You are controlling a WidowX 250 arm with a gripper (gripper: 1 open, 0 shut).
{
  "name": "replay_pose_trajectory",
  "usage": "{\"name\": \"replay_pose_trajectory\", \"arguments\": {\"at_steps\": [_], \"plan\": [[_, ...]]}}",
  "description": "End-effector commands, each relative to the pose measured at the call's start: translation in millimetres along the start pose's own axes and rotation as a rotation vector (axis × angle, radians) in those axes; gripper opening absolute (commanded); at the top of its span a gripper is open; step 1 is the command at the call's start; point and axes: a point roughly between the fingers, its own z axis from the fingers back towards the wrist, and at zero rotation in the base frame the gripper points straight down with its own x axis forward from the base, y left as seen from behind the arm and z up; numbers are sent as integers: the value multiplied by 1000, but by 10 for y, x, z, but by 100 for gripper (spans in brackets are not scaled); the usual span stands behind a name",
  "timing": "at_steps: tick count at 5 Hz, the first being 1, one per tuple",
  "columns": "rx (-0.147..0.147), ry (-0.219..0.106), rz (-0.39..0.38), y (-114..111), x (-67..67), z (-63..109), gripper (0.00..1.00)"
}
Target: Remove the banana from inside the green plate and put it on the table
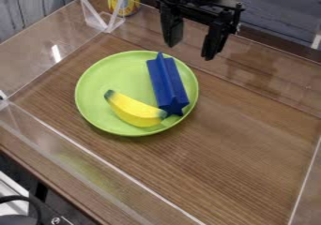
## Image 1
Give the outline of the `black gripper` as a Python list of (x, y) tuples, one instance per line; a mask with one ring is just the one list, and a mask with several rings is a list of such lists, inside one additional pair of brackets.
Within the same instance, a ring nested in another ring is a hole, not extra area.
[(174, 47), (183, 37), (183, 20), (209, 25), (201, 56), (210, 61), (222, 52), (230, 27), (237, 27), (245, 6), (235, 0), (158, 0), (163, 39)]

